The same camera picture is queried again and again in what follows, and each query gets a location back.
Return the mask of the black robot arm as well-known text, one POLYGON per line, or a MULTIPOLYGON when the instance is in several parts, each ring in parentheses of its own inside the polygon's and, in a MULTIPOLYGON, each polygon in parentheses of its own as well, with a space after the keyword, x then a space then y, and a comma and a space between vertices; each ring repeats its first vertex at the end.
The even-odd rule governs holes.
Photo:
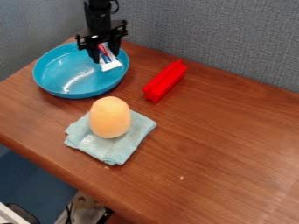
POLYGON ((128 34, 126 21, 112 20, 110 15, 118 10, 117 0, 85 0, 84 15, 86 27, 76 34, 78 50, 85 50, 92 61, 98 63, 98 44, 106 47, 114 56, 118 55, 121 38, 128 34))

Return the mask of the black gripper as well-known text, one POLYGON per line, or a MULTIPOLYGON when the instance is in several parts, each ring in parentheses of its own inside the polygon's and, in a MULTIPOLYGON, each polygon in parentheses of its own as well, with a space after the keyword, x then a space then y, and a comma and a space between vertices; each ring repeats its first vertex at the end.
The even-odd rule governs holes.
POLYGON ((121 38, 128 34, 126 21, 112 20, 108 11, 84 8, 86 28, 74 36, 78 50, 86 50, 92 61, 98 63, 97 44, 106 43, 109 51, 118 55, 121 38))

